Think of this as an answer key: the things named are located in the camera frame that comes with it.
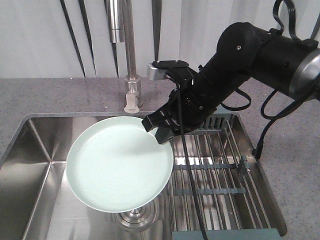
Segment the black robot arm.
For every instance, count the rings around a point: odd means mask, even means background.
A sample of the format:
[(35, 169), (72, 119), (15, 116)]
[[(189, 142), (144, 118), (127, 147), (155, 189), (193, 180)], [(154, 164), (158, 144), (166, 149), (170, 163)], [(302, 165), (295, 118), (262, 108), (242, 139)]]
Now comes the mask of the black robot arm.
[(285, 1), (287, 29), (264, 30), (248, 22), (236, 22), (220, 36), (215, 55), (199, 68), (191, 69), (182, 60), (154, 61), (150, 66), (156, 80), (170, 79), (176, 88), (168, 102), (142, 120), (146, 131), (164, 144), (176, 136), (197, 129), (218, 106), (240, 86), (253, 78), (293, 99), (276, 115), (265, 115), (272, 125), (304, 102), (320, 97), (320, 49), (312, 38), (296, 35), (296, 8)]

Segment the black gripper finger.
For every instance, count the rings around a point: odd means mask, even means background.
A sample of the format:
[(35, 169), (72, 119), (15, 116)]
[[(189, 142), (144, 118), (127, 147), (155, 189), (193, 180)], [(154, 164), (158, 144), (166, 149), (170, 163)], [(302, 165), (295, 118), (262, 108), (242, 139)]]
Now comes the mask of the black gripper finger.
[(157, 142), (162, 145), (170, 141), (176, 136), (180, 136), (180, 130), (174, 130), (170, 128), (159, 127), (155, 133), (155, 138)]
[(147, 132), (154, 128), (172, 130), (171, 113), (168, 106), (162, 106), (155, 112), (146, 115), (142, 120), (142, 125)]

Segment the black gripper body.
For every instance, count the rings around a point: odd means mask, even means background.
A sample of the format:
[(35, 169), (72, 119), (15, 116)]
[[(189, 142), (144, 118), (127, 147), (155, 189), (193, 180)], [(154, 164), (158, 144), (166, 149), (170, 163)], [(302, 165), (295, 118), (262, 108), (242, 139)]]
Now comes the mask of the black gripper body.
[(212, 83), (189, 67), (169, 68), (167, 74), (176, 84), (163, 106), (174, 132), (191, 132), (217, 109)]

